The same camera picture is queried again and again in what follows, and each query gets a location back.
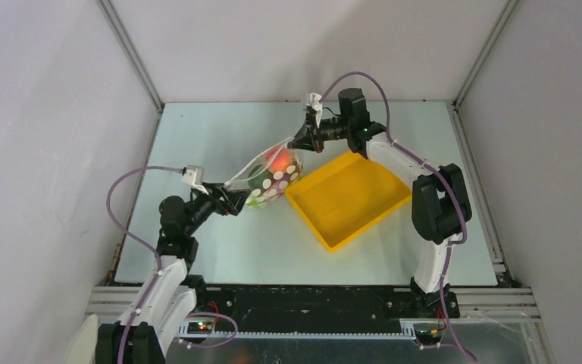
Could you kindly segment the pink orange peach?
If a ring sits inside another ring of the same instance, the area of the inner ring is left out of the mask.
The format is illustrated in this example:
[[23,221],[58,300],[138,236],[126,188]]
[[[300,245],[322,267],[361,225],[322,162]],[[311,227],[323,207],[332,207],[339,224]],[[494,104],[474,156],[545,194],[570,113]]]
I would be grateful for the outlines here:
[[295,153],[286,148],[272,148],[265,153],[264,157],[267,162],[271,162],[268,165],[269,172],[286,172],[287,168],[294,164]]

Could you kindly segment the clear zip top bag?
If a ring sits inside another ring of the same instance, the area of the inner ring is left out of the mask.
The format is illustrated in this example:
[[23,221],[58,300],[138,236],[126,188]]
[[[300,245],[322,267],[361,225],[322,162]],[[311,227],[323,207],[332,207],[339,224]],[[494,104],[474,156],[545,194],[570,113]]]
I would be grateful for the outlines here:
[[[297,182],[303,174],[303,162],[294,149],[288,149],[287,143],[292,137],[274,144],[263,152],[260,152],[237,174],[224,183],[231,190],[245,189],[249,191],[246,207],[250,209],[262,209],[283,197],[285,190]],[[289,166],[286,172],[271,173],[264,155],[269,149],[286,148],[295,153],[294,164]]]

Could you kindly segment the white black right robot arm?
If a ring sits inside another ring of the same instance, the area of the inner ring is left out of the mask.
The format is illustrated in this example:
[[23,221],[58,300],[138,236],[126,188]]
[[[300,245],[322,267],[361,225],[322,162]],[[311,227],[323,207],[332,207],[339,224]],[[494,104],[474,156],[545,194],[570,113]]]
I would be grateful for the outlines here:
[[309,93],[303,108],[305,121],[288,147],[323,152],[326,142],[345,140],[349,150],[387,169],[406,182],[411,191],[411,222],[425,240],[413,281],[419,290],[410,297],[413,312],[433,315],[441,306],[436,291],[443,292],[454,246],[468,238],[471,204],[463,172],[456,164],[436,165],[417,156],[391,135],[387,118],[372,121],[366,98],[359,88],[338,94],[339,111],[324,118],[323,96]]

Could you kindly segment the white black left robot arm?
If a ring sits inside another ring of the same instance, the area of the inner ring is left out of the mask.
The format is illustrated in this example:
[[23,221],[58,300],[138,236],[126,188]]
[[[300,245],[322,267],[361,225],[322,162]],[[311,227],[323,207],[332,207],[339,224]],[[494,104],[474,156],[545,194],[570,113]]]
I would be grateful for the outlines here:
[[169,196],[161,201],[156,267],[138,295],[112,324],[98,329],[96,363],[163,363],[167,350],[190,315],[208,309],[209,295],[200,275],[189,276],[199,243],[194,233],[213,214],[237,216],[248,190],[228,190],[204,183],[189,200]]

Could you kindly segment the yellow plastic tray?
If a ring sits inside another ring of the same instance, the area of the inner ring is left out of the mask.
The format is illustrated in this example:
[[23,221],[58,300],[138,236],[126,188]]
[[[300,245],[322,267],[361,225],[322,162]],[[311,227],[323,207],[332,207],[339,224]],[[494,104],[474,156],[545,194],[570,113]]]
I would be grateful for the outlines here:
[[290,185],[285,196],[329,253],[411,201],[411,191],[403,181],[353,152]]

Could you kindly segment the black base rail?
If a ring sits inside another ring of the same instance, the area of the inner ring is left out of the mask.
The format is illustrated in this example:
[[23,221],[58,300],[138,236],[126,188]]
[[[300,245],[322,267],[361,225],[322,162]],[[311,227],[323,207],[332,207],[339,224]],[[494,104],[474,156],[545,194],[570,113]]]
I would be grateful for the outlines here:
[[460,316],[455,293],[420,295],[409,286],[211,284],[196,312],[229,316],[240,334],[398,334],[409,319]]

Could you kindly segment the aluminium frame rails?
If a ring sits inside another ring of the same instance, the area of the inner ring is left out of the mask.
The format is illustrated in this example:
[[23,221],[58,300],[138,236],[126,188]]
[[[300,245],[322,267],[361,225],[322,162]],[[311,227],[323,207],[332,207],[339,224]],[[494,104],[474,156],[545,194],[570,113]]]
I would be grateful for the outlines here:
[[[125,309],[137,298],[139,299],[141,287],[122,287],[122,286],[105,286],[93,288],[89,302],[86,306],[86,315],[96,314],[99,316],[112,316],[113,318],[121,315]],[[184,295],[187,287],[178,286],[170,299],[167,299],[164,314],[176,305],[179,296]],[[197,299],[186,299],[186,307],[194,308]]]

